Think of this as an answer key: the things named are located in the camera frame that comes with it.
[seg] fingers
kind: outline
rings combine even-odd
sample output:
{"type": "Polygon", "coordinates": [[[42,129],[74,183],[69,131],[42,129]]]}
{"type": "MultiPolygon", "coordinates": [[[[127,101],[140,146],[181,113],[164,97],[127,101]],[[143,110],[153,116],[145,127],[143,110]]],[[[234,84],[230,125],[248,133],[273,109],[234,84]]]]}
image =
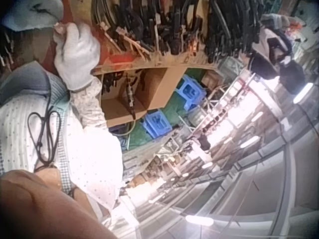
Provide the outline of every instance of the fingers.
{"type": "Polygon", "coordinates": [[[80,39],[83,40],[87,40],[90,39],[92,37],[92,32],[91,32],[91,28],[89,27],[89,25],[85,24],[85,23],[80,23],[78,24],[78,28],[79,28],[79,33],[80,39]]]}
{"type": "Polygon", "coordinates": [[[72,49],[79,41],[79,29],[75,23],[69,23],[66,26],[66,41],[64,44],[65,49],[72,49]]]}

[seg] person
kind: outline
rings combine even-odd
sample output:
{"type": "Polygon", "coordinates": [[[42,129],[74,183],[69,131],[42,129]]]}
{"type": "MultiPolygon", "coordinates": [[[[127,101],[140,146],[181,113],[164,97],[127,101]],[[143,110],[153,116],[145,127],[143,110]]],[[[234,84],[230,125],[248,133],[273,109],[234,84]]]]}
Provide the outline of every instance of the person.
{"type": "Polygon", "coordinates": [[[102,84],[91,74],[100,44],[86,24],[69,23],[65,31],[54,34],[60,77],[31,62],[0,85],[0,176],[56,168],[66,194],[79,188],[111,211],[123,164],[120,142],[96,98],[102,84]]]}
{"type": "Polygon", "coordinates": [[[248,69],[265,80],[279,77],[286,90],[296,95],[306,84],[303,68],[294,61],[293,47],[284,30],[297,20],[277,14],[265,14],[261,18],[262,27],[259,43],[253,43],[252,54],[241,54],[248,69]]]}
{"type": "Polygon", "coordinates": [[[76,201],[27,171],[0,180],[2,239],[115,239],[76,201]]]}

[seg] cable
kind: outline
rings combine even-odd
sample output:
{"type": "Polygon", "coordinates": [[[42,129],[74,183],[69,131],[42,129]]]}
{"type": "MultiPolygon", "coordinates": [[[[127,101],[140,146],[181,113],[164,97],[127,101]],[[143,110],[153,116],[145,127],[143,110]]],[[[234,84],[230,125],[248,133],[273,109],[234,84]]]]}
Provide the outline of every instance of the cable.
{"type": "Polygon", "coordinates": [[[303,112],[303,114],[306,116],[307,120],[309,121],[310,125],[312,126],[313,130],[315,131],[317,137],[319,138],[319,132],[317,131],[314,123],[311,121],[309,115],[307,114],[307,112],[304,110],[304,108],[302,108],[301,105],[299,104],[295,104],[296,106],[298,106],[298,108],[303,112]]]}
{"type": "Polygon", "coordinates": [[[239,204],[239,207],[238,207],[238,209],[236,210],[235,214],[234,214],[234,215],[231,217],[231,219],[229,220],[229,223],[228,223],[228,224],[223,228],[223,230],[220,232],[220,235],[219,235],[218,239],[220,239],[220,237],[221,237],[221,235],[223,234],[223,232],[229,228],[230,224],[233,222],[235,216],[237,216],[237,213],[239,212],[241,206],[243,205],[243,203],[244,203],[244,201],[245,201],[245,199],[246,199],[246,196],[248,195],[249,189],[250,189],[250,187],[251,187],[251,185],[252,185],[252,183],[253,183],[253,181],[254,181],[254,179],[255,179],[255,174],[256,174],[256,172],[257,172],[257,167],[258,167],[258,164],[260,163],[260,161],[261,161],[261,159],[259,159],[258,163],[256,164],[254,173],[253,173],[253,175],[252,175],[252,177],[251,177],[251,180],[250,180],[248,189],[247,189],[247,191],[245,192],[245,195],[244,195],[243,200],[242,200],[241,203],[239,204]]]}
{"type": "Polygon", "coordinates": [[[133,121],[132,128],[129,131],[127,131],[126,133],[122,133],[122,134],[112,133],[112,135],[118,136],[118,137],[127,136],[133,132],[133,130],[135,129],[135,126],[136,126],[136,121],[133,121]]]}
{"type": "Polygon", "coordinates": [[[28,119],[27,119],[28,130],[29,130],[31,140],[33,142],[33,145],[34,145],[37,157],[38,157],[38,161],[43,163],[43,165],[36,168],[34,170],[34,172],[37,172],[43,168],[47,168],[47,167],[51,166],[51,164],[54,161],[55,153],[56,153],[56,149],[57,149],[57,145],[58,145],[58,139],[59,139],[59,135],[60,135],[60,131],[61,131],[61,122],[62,122],[61,115],[57,111],[53,111],[53,106],[51,106],[49,108],[50,102],[51,102],[51,93],[49,95],[48,102],[47,102],[47,105],[45,108],[44,117],[41,117],[41,115],[37,112],[32,112],[31,114],[29,114],[28,119]],[[58,121],[59,121],[59,126],[58,126],[58,131],[57,131],[57,136],[56,136],[55,142],[53,142],[51,128],[50,128],[50,118],[54,113],[57,114],[58,121]],[[31,129],[30,129],[30,118],[32,116],[36,116],[41,120],[41,131],[40,131],[40,134],[39,134],[39,137],[38,137],[38,140],[36,143],[34,141],[34,138],[33,138],[33,135],[32,135],[31,129]],[[44,160],[42,158],[42,155],[41,155],[41,148],[43,146],[42,137],[43,137],[45,128],[46,128],[46,142],[47,142],[47,148],[48,148],[48,160],[47,161],[44,160]]]}

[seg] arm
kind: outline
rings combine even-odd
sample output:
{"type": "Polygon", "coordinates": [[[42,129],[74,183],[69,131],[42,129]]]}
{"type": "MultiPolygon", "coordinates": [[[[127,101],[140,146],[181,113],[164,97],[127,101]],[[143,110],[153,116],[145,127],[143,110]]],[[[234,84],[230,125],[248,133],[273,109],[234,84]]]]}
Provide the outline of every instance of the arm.
{"type": "Polygon", "coordinates": [[[85,155],[69,160],[71,180],[111,211],[119,194],[123,164],[120,142],[108,131],[96,98],[102,84],[91,74],[100,59],[100,44],[88,25],[70,23],[65,32],[54,36],[54,63],[70,91],[71,104],[79,113],[85,147],[85,155]]]}
{"type": "Polygon", "coordinates": [[[96,96],[102,89],[102,83],[94,78],[91,85],[78,92],[71,92],[71,104],[79,113],[83,128],[93,126],[107,130],[104,113],[96,96]]]}
{"type": "Polygon", "coordinates": [[[54,63],[70,90],[71,104],[78,111],[83,128],[93,126],[107,129],[96,99],[102,84],[91,75],[100,60],[100,43],[92,36],[88,25],[74,23],[59,25],[54,40],[57,43],[54,63]]]}

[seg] skin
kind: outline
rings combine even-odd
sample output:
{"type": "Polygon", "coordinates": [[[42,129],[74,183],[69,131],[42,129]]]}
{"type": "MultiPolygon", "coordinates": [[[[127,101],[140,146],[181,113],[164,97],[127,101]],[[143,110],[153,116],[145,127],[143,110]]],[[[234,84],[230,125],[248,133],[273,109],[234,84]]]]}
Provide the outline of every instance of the skin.
{"type": "Polygon", "coordinates": [[[115,239],[69,196],[38,176],[11,171],[0,179],[3,239],[115,239]]]}

